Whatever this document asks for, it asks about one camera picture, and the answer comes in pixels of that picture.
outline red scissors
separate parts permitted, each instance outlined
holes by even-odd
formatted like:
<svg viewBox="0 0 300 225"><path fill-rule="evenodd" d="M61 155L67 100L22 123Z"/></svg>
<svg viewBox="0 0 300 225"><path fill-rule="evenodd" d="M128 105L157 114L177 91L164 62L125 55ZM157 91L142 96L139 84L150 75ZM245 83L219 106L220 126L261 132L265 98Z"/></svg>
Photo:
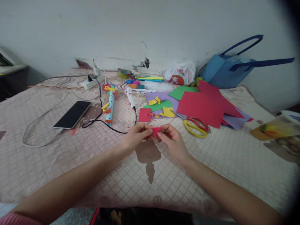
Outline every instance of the red scissors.
<svg viewBox="0 0 300 225"><path fill-rule="evenodd" d="M201 119L199 119L197 117L186 117L186 116L183 116L183 115L181 115L181 114L179 114L177 112L174 112L173 110L171 110L171 111L184 121L184 125L185 125L186 129L192 135L194 135L194 136L196 136L198 138L205 138L207 136L206 132L209 130L209 127L208 127L208 125L203 120L201 120ZM191 125L190 123L188 123L188 120L191 121L191 122L193 122L197 127ZM201 122L205 126L205 128L203 128L199 123L197 123L197 121ZM198 135L198 134L194 133L189 127L194 128L194 129L202 132L204 135Z"/></svg>

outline bag handle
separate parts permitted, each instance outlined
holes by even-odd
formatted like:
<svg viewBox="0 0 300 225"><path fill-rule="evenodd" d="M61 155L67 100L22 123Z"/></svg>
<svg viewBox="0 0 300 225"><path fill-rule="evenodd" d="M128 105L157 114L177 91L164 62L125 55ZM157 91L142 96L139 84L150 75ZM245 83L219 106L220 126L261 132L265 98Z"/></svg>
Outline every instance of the bag handle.
<svg viewBox="0 0 300 225"><path fill-rule="evenodd" d="M252 48L254 45L258 44L263 39L263 35L259 34L259 35L255 35L253 37L247 38L247 39L245 39L245 40L243 40L243 41L241 41L241 42L233 45L231 48L229 48L226 51L224 51L221 55L224 55L226 52L230 51L231 49L234 49L235 47L237 47L237 46L239 46L239 45L241 45L241 44L243 44L243 43L245 43L247 41L250 41L252 39L256 39L256 38L258 39L256 42L254 42L252 45L250 45L249 47L245 48L244 50L242 50L241 52L239 52L238 54L236 54L236 55L240 55L243 52L247 51L248 49Z"/></svg>
<svg viewBox="0 0 300 225"><path fill-rule="evenodd" d="M274 65L281 65L281 64L287 64L292 63L294 61L293 58L288 59L274 59L274 60L265 60L265 61L255 61L255 62L246 62L246 63L240 63L235 64L231 67L229 71L236 71L239 67L249 66L245 71L248 71L251 69L251 67L265 67L265 66L274 66Z"/></svg>

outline pink sleeve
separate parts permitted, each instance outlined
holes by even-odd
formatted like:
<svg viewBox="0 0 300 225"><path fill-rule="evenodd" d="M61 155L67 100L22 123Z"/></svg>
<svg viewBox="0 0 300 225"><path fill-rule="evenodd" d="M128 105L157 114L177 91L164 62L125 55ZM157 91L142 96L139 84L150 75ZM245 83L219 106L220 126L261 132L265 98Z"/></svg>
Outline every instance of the pink sleeve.
<svg viewBox="0 0 300 225"><path fill-rule="evenodd" d="M9 213L0 218L0 225L42 225L40 222L17 213Z"/></svg>

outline blue tote bag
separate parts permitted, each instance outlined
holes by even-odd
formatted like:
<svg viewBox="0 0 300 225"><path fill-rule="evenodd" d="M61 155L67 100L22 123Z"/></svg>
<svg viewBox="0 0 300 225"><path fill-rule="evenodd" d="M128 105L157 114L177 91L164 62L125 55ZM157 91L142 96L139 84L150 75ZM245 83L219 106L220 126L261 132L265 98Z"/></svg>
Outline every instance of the blue tote bag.
<svg viewBox="0 0 300 225"><path fill-rule="evenodd" d="M214 55L201 74L201 77L203 77L206 82L218 88L235 88L254 69L254 67L280 65L294 61L294 58L266 61L256 61L254 59L250 59L249 62L241 63L240 61L230 61L229 59L232 56L225 55L226 52L252 39L258 40L236 55L240 55L252 48L254 45L258 44L263 39L263 35L255 35L247 38L227 49L221 55Z"/></svg>

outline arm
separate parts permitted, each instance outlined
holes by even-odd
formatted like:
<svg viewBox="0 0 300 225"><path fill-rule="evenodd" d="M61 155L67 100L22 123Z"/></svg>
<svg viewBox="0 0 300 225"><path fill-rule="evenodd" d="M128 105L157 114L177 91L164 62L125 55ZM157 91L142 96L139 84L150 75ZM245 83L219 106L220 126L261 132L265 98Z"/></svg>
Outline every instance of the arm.
<svg viewBox="0 0 300 225"><path fill-rule="evenodd" d="M281 215L264 201L194 159L188 153L181 134L174 127L164 125L157 134L167 145L174 161L223 206L237 223L281 223Z"/></svg>
<svg viewBox="0 0 300 225"><path fill-rule="evenodd" d="M50 224L130 155L143 139L152 138L152 132L147 124L133 126L120 144L50 181L25 198L11 213Z"/></svg>

